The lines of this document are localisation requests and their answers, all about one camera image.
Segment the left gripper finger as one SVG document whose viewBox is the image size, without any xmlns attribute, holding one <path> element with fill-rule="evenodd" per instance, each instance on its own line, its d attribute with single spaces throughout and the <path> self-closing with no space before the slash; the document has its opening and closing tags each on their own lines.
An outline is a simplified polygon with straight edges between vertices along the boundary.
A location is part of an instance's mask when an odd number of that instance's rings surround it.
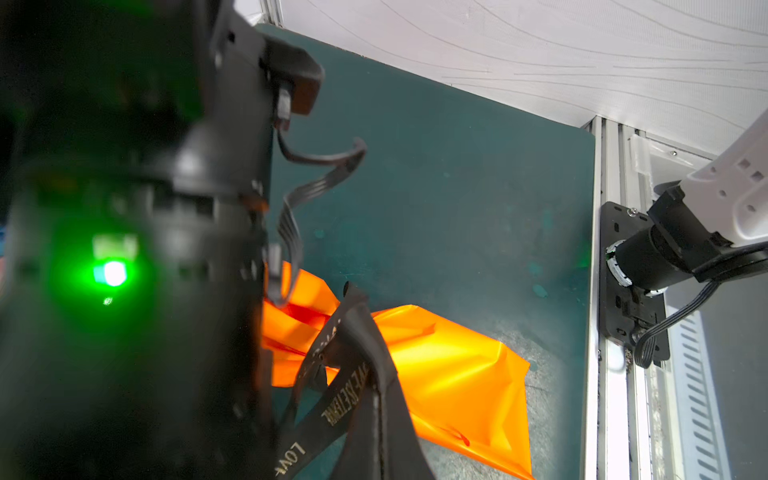
<svg viewBox="0 0 768 480">
<path fill-rule="evenodd" d="M 344 477 L 432 479 L 397 369 L 365 301 L 345 315 L 344 333 L 369 366 L 344 443 Z"/>
</svg>

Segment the orange wrapping paper sheet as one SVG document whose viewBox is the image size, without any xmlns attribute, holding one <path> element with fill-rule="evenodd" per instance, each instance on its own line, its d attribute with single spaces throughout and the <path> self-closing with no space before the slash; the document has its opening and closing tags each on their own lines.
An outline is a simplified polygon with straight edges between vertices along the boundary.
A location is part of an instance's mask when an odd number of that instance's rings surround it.
<svg viewBox="0 0 768 480">
<path fill-rule="evenodd" d="M 272 384 L 290 388 L 340 302 L 301 271 L 283 308 L 264 304 L 262 344 Z M 533 476 L 525 377 L 530 364 L 502 342 L 416 305 L 373 315 L 392 355 L 416 433 L 519 479 Z"/>
</svg>

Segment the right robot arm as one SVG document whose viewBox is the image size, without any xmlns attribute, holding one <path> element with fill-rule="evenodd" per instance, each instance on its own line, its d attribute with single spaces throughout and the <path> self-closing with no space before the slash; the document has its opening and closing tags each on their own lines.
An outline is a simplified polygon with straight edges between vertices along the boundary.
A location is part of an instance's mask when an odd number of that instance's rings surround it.
<svg viewBox="0 0 768 480">
<path fill-rule="evenodd" d="M 263 479 L 273 141 L 325 77 L 231 1 L 1 5 L 1 475 Z"/>
</svg>

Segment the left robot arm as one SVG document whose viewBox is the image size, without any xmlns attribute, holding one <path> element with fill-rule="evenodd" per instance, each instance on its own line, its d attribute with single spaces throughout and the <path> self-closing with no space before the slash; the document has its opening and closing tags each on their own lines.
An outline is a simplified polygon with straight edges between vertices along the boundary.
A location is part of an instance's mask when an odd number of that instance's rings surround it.
<svg viewBox="0 0 768 480">
<path fill-rule="evenodd" d="M 659 289 L 767 269 L 767 124 L 653 190 L 645 139 L 474 98 L 360 118 L 355 174 L 310 223 L 307 269 L 374 309 L 416 304 L 505 343 L 526 377 L 538 479 L 619 479 L 639 447 L 620 379 L 655 327 Z"/>
</svg>

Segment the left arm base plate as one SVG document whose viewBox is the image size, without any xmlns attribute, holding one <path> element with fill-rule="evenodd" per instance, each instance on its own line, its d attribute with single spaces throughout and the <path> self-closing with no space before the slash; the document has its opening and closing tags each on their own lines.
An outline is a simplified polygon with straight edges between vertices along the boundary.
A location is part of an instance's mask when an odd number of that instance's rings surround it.
<svg viewBox="0 0 768 480">
<path fill-rule="evenodd" d="M 631 277 L 659 264 L 650 244 L 651 226 L 647 215 L 623 205 L 606 202 L 600 209 L 599 330 L 630 355 L 643 333 L 667 317 L 663 293 Z"/>
</svg>

